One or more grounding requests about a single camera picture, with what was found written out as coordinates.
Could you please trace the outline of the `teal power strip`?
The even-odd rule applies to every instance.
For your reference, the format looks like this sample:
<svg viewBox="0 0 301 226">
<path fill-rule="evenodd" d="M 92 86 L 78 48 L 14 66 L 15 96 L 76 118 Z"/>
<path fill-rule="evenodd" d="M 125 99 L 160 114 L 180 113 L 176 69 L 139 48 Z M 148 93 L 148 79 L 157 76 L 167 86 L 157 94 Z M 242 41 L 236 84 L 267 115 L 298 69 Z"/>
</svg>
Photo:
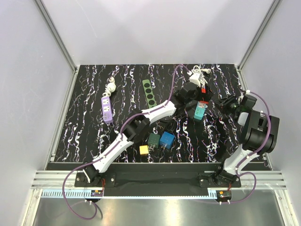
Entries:
<svg viewBox="0 0 301 226">
<path fill-rule="evenodd" d="M 202 120 L 204 117 L 206 108 L 207 108 L 207 104 L 199 101 L 196 106 L 193 118 L 195 120 Z"/>
</svg>

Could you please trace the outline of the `green power strip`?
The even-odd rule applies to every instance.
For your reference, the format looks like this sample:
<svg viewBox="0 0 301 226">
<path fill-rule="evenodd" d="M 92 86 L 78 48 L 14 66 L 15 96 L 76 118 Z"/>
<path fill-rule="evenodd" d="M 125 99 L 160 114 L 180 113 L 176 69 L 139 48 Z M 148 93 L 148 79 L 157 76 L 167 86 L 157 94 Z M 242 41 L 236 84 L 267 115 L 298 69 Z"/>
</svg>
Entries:
<svg viewBox="0 0 301 226">
<path fill-rule="evenodd" d="M 157 105 L 157 103 L 154 98 L 154 94 L 153 94 L 152 87 L 151 87 L 151 82 L 150 82 L 150 80 L 143 80 L 142 83 L 143 83 L 143 89 L 145 92 L 148 107 L 153 108 Z"/>
</svg>

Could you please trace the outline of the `blue cube plug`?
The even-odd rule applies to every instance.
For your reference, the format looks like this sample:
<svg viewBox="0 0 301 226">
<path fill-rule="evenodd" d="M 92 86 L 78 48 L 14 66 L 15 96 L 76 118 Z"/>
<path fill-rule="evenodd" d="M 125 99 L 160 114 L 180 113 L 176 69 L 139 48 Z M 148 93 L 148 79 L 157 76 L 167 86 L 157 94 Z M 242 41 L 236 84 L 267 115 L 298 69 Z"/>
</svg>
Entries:
<svg viewBox="0 0 301 226">
<path fill-rule="evenodd" d="M 173 134 L 165 131 L 159 140 L 159 145 L 164 148 L 170 149 L 174 142 L 174 139 L 175 136 Z"/>
</svg>

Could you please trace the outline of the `dark green cube plug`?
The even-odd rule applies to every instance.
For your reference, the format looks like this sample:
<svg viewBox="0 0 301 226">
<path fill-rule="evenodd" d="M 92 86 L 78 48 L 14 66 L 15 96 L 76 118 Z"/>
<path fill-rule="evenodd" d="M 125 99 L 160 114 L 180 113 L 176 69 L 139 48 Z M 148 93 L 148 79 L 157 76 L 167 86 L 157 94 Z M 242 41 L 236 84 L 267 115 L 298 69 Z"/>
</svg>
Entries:
<svg viewBox="0 0 301 226">
<path fill-rule="evenodd" d="M 154 149 L 159 147 L 159 141 L 160 141 L 160 135 L 150 133 L 148 138 L 148 148 L 150 151 L 153 151 Z"/>
</svg>

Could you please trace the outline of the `yellow cube plug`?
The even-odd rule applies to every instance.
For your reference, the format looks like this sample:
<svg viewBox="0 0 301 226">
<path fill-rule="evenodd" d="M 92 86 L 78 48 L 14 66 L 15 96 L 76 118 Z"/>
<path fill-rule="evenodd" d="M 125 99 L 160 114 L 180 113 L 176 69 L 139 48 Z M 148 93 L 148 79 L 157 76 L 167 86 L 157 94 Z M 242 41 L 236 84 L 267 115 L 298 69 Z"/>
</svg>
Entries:
<svg viewBox="0 0 301 226">
<path fill-rule="evenodd" d="M 147 145 L 139 146 L 139 153 L 140 155 L 147 155 L 149 154 L 149 147 Z"/>
</svg>

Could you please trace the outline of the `purple power strip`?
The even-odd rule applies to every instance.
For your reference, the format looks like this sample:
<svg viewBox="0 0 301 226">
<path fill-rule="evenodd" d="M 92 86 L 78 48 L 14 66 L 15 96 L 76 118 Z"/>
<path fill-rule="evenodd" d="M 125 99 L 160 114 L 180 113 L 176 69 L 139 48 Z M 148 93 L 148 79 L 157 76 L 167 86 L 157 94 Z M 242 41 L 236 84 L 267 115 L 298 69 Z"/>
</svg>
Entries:
<svg viewBox="0 0 301 226">
<path fill-rule="evenodd" d="M 109 97 L 102 97 L 101 98 L 102 103 L 102 111 L 103 111 L 103 121 L 106 124 L 110 124 L 113 122 L 113 115 L 112 115 L 112 107 L 111 107 L 111 101 Z"/>
</svg>

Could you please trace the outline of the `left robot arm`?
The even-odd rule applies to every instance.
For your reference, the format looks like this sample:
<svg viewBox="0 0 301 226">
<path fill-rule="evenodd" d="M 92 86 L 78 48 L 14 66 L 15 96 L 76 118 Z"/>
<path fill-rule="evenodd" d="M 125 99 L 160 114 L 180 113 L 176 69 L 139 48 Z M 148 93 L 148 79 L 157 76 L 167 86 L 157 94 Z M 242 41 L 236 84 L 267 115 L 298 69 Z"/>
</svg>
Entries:
<svg viewBox="0 0 301 226">
<path fill-rule="evenodd" d="M 108 148 L 92 162 L 82 166 L 85 181 L 91 186 L 99 185 L 102 180 L 101 173 L 104 173 L 124 150 L 140 142 L 152 123 L 173 116 L 176 111 L 185 108 L 190 101 L 208 103 L 213 95 L 207 84 L 199 86 L 192 82 L 186 82 L 180 90 L 171 93 L 168 100 L 163 103 L 145 110 L 135 109 Z"/>
</svg>

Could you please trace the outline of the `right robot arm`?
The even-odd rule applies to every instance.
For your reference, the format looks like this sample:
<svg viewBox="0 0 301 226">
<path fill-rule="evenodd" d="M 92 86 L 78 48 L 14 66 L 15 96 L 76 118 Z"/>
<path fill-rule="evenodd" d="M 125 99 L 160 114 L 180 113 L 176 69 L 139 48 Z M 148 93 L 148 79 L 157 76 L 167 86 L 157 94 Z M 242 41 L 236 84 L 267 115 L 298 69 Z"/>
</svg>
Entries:
<svg viewBox="0 0 301 226">
<path fill-rule="evenodd" d="M 254 158 L 271 153 L 277 143 L 280 119 L 269 113 L 253 109 L 257 97 L 245 93 L 231 95 L 214 101 L 223 113 L 232 115 L 243 127 L 239 147 L 209 176 L 209 182 L 216 186 L 229 186 L 239 180 L 241 170 Z"/>
</svg>

